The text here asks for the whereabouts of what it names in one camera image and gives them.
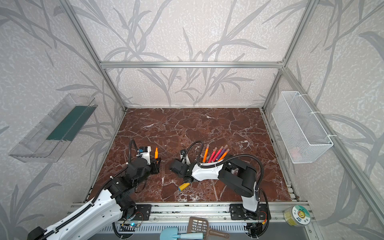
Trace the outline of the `orange marker pen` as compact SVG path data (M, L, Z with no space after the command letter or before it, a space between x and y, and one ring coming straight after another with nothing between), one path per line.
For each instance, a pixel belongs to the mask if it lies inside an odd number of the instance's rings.
M203 157L203 163L205 163L207 161L207 156L208 156L208 152L209 152L209 147L210 145L208 144L206 149L205 149L205 154L204 154L204 157Z

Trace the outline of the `orange capped marker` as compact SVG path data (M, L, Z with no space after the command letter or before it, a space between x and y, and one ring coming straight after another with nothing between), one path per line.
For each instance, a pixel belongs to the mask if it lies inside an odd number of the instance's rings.
M159 150L158 150L158 147L156 147L156 150L155 150L155 159L158 159L159 158Z
M219 161L222 161L224 158L225 158L225 156L228 154L228 152L230 151L230 149L226 149L226 151L220 156L220 158L218 159L218 162Z

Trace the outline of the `pink marker pen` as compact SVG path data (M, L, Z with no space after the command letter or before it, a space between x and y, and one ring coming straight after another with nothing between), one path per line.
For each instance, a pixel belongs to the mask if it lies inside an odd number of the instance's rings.
M217 147L214 148L214 150L213 150L213 152L212 152L212 154L211 154L211 156L210 156L210 158L209 158L208 163L211 163L211 162L212 162L212 160L213 160L213 158L214 158L216 152L217 152Z

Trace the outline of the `red marker pen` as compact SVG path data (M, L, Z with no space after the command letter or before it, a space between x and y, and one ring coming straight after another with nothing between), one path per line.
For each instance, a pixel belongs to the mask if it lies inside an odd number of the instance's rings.
M214 155L214 157L212 158L212 163L215 162L217 160L217 157L220 155L221 151L223 150L223 146L220 147L220 149L216 152L216 154Z

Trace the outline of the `purple capped marker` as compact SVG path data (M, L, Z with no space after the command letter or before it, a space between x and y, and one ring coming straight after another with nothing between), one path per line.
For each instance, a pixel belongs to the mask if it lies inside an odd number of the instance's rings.
M218 155L217 161L222 157L222 155L225 153L227 148L228 148L228 145L225 145L224 148L222 149L222 151L220 152L220 154Z

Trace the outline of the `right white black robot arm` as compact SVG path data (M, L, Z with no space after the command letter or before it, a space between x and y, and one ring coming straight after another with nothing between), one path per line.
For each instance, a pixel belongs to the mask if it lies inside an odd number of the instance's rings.
M270 217L268 204L260 204L260 196L267 199L260 188L264 177L262 162L252 155L236 155L225 157L214 163L190 163L174 160L170 171L183 179L184 184L219 180L237 195L241 196L241 204L231 204L229 211L232 220L258 220L266 225Z

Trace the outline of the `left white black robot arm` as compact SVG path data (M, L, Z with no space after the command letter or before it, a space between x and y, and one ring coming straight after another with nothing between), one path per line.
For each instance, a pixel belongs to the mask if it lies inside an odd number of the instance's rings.
M120 220L123 213L133 214L136 204L130 195L150 175L159 173L160 162L160 157L149 161L136 158L114 177L110 177L82 207L46 229L33 229L27 239L87 240L102 228Z

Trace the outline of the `yellow toy shovel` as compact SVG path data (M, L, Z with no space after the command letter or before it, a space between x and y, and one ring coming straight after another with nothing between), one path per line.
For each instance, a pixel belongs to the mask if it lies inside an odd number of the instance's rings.
M186 189L188 186L190 186L191 183L183 183L182 185L179 186L179 191L183 191L184 189Z

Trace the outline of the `brown toy slotted spatula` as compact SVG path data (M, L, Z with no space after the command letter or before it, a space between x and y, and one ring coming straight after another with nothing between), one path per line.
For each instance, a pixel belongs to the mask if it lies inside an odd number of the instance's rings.
M209 237L230 238L230 234L213 230L206 219L197 217L190 217L187 233L203 233L204 240L208 240Z

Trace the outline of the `teal toy shovel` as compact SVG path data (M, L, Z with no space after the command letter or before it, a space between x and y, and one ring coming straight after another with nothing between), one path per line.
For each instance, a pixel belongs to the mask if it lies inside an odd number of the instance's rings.
M177 239L184 239L184 240L203 240L204 234L203 233L186 233L186 234L179 234L177 227L168 227L162 230L160 234L160 240L177 240Z

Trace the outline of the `yellow-green tape roll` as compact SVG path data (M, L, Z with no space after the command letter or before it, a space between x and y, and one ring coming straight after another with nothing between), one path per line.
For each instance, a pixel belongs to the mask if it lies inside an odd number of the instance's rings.
M290 226L304 227L311 222L311 215L305 207L294 205L284 211L284 219Z

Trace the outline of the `clear plastic wall bin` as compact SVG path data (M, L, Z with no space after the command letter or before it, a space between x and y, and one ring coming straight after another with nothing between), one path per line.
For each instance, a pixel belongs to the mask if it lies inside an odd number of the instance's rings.
M67 94L9 155L23 163L56 163L97 107L94 97Z

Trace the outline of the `aluminium mounting rail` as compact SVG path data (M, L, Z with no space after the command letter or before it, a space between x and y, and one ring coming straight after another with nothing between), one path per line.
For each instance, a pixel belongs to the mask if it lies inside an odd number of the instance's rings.
M187 223L190 217L208 220L209 223L229 223L232 221L230 211L231 202L163 202L150 203L152 205L149 219L143 221L134 219L135 223ZM315 216L308 202L270 202L272 219L270 222L284 222L284 211L294 205L305 207L312 220Z

